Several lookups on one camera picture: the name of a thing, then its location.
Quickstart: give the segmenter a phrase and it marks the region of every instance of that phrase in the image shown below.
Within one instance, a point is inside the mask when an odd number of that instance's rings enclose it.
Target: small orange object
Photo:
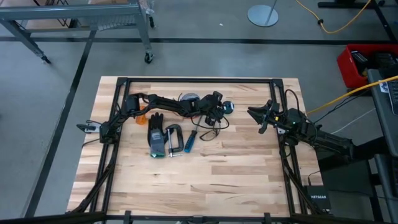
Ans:
[[[143,110],[145,108],[145,106],[140,106],[139,109]],[[138,117],[136,117],[136,123],[140,124],[140,125],[144,125],[147,123],[147,118],[145,117],[145,115],[140,115]]]

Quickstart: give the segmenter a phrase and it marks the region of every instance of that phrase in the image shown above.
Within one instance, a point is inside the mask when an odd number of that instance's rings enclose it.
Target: gray floor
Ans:
[[[304,4],[322,15],[332,30],[350,20],[356,10],[317,9],[313,0]],[[386,40],[373,11],[338,35],[326,35],[316,20],[294,1],[278,1],[280,21],[270,28],[252,25],[247,9],[271,0],[167,0],[155,2],[156,30],[151,37],[247,38],[247,39],[339,39]],[[383,11],[398,36],[398,9]],[[0,35],[10,36],[3,27]],[[98,37],[132,37],[133,30],[108,30]],[[87,36],[87,32],[46,33],[34,36]],[[82,43],[39,43],[53,65],[40,63],[18,42],[0,42],[0,219],[21,216],[37,178],[55,123],[81,57]],[[344,46],[243,45],[243,44],[152,44],[155,59],[143,62],[141,44],[98,44],[90,52],[73,102],[58,152],[40,201],[37,215],[65,211],[81,152],[84,134],[76,128],[90,117],[101,76],[217,76],[297,77],[307,110],[342,95],[346,88],[336,58]],[[336,131],[374,107],[370,98],[360,98],[322,121],[325,131]],[[323,113],[311,115],[317,119]],[[381,135],[375,113],[338,133],[361,144]],[[332,190],[368,192],[364,164],[323,175]],[[333,213],[341,217],[372,219],[363,195],[331,192]]]

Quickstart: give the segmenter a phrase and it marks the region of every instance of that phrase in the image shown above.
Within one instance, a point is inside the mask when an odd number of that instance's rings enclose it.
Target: cart wheel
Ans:
[[[47,58],[47,56],[43,56],[42,61],[43,61],[43,63],[47,63],[47,64],[51,65],[51,61]]]
[[[154,55],[152,53],[145,54],[145,58],[144,58],[145,63],[148,63],[148,64],[151,63],[152,59],[154,59]]]
[[[149,25],[150,25],[150,28],[155,28],[155,23],[154,23],[154,18],[151,16],[150,18],[149,18]]]

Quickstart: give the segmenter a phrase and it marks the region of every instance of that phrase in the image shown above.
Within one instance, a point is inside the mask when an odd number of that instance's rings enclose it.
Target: red box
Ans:
[[[359,88],[368,84],[368,78],[359,74],[356,69],[351,52],[357,50],[366,58],[370,58],[373,52],[392,52],[398,55],[398,44],[349,44],[343,53],[337,58],[341,75],[347,88]]]

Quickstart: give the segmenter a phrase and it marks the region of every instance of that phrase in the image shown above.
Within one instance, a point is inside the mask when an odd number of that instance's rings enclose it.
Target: butcher block tabletop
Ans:
[[[117,79],[101,78],[91,120],[108,120]],[[298,79],[285,78],[283,82],[285,89],[296,92],[300,109],[305,111]],[[123,124],[109,215],[124,215],[130,210],[134,215],[262,217],[268,212],[272,217],[289,216],[276,130],[269,126],[264,134],[259,134],[260,126],[246,112],[248,106],[263,106],[271,98],[268,84],[133,82],[129,90],[130,93],[143,92],[174,99],[181,93],[204,97],[213,91],[223,94],[222,101],[229,100],[235,105],[233,113],[225,115],[230,126],[212,141],[201,141],[199,136],[208,130],[198,128],[191,153],[182,152],[183,156],[152,158],[147,124],[136,124],[133,118]],[[287,95],[287,101],[288,108],[296,107],[293,94]],[[146,117],[149,119],[155,112],[164,114],[164,128],[171,124],[181,125],[184,142],[187,141],[194,129],[190,119],[158,109],[151,110]],[[85,141],[97,138],[98,134],[87,134]],[[176,134],[172,142],[174,146],[177,144]],[[102,147],[98,141],[83,147],[68,210],[77,207],[94,186]],[[296,146],[296,151],[305,185],[308,175],[319,170],[317,156],[314,149],[304,143]],[[311,175],[311,182],[322,185],[320,174]],[[300,212],[293,184],[292,188],[296,211]],[[103,195],[104,187],[99,193],[97,210],[101,210]]]

